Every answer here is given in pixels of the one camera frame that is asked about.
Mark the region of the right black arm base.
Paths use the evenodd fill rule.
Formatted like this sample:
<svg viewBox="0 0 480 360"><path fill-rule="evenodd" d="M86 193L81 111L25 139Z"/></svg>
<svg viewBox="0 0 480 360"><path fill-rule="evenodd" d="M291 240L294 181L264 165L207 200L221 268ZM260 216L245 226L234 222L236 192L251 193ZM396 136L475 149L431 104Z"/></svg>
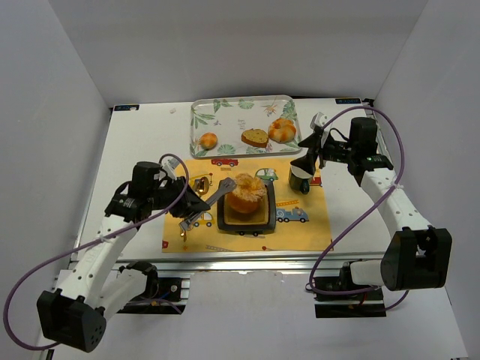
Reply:
<svg viewBox="0 0 480 360"><path fill-rule="evenodd" d="M381 289L352 295L316 294L314 310L317 319L386 317L386 306Z"/></svg>

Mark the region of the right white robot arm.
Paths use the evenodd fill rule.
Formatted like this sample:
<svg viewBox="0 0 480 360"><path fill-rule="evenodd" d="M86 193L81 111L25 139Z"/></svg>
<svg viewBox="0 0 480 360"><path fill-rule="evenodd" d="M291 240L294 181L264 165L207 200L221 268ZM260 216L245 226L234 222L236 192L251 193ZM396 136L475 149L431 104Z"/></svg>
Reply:
<svg viewBox="0 0 480 360"><path fill-rule="evenodd" d="M330 288L320 285L311 274L310 291L322 296L353 296L387 287L391 291L443 287L449 266L452 236L437 229L422 217L399 181L402 170L377 151L378 126L374 119L353 118L349 136L336 140L331 135L331 120L317 113L310 123L312 134L299 142L306 154L292 160L288 186L308 195L311 180L326 162L347 165L349 174L371 198L373 205L350 224L335 240L336 245L369 214L378 211L391 236L380 260L358 260L347 264Z"/></svg>

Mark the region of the large round sugared cake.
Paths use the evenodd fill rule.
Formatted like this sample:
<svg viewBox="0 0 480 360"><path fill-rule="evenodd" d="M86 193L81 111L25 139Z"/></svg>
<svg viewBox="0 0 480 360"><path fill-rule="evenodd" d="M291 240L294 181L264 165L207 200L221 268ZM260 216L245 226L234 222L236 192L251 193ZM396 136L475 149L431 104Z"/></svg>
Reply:
<svg viewBox="0 0 480 360"><path fill-rule="evenodd" d="M248 173L240 173L235 178L235 189L226 195L226 204L241 214L255 212L267 194L264 182Z"/></svg>

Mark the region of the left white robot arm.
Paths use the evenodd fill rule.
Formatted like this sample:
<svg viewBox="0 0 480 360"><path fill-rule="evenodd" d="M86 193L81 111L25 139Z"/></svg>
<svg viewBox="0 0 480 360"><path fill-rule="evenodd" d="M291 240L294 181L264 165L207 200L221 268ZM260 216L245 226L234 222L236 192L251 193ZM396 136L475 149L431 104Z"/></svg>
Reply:
<svg viewBox="0 0 480 360"><path fill-rule="evenodd" d="M154 297L160 288L157 268L142 261L126 265L116 280L107 282L121 252L141 226L155 215L169 213L180 219L180 229L186 232L235 187L236 182L226 178L203 200L188 177L175 175L168 163L137 163L130 181L117 188L106 207L97 239L86 247L71 273L37 300L43 336L85 353L94 350L114 314L137 296Z"/></svg>

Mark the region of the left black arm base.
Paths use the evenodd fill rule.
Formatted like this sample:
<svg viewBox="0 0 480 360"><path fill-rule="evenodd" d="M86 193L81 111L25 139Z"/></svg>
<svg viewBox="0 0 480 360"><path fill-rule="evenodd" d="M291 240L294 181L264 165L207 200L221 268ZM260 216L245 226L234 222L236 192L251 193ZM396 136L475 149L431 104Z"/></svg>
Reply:
<svg viewBox="0 0 480 360"><path fill-rule="evenodd" d="M181 315L186 308L190 279L160 277L154 295L138 295L128 302L119 314Z"/></svg>

